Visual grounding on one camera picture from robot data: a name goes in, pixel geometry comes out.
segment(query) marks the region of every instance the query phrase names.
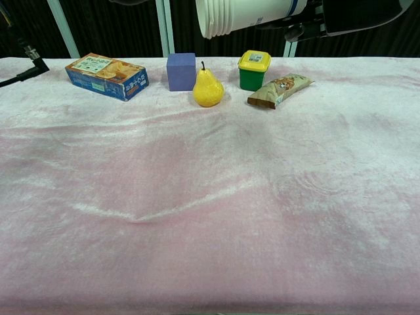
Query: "yellow lid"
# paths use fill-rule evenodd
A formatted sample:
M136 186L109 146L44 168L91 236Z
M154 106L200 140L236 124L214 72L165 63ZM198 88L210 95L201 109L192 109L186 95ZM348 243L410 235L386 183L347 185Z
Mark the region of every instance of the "yellow lid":
M239 69L265 72L270 66L271 56L264 51L247 51L239 60Z

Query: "blue cardboard box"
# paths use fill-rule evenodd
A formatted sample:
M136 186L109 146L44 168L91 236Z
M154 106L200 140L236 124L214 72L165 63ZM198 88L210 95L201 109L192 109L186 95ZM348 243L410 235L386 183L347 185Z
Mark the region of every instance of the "blue cardboard box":
M149 85L145 67L99 54L84 56L66 71L74 85L125 101Z
M196 54L170 54L166 63L170 91L192 91L196 84Z

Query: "white bucket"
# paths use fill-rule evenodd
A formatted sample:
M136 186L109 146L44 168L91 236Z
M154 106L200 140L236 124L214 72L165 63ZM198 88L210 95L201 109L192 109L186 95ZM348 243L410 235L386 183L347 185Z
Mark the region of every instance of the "white bucket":
M302 13L307 0L196 0L205 38Z

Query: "food image on box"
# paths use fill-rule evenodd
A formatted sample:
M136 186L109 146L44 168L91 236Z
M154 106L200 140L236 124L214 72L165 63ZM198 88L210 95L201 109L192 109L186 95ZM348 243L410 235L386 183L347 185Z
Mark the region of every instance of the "food image on box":
M74 85L129 100L149 85L146 68L90 53L66 66Z

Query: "green container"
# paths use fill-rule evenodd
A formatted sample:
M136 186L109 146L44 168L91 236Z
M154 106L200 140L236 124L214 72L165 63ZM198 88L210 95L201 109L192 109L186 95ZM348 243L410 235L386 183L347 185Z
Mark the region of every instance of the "green container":
M270 66L271 56L264 51L247 51L239 61L240 87L247 91L260 89Z

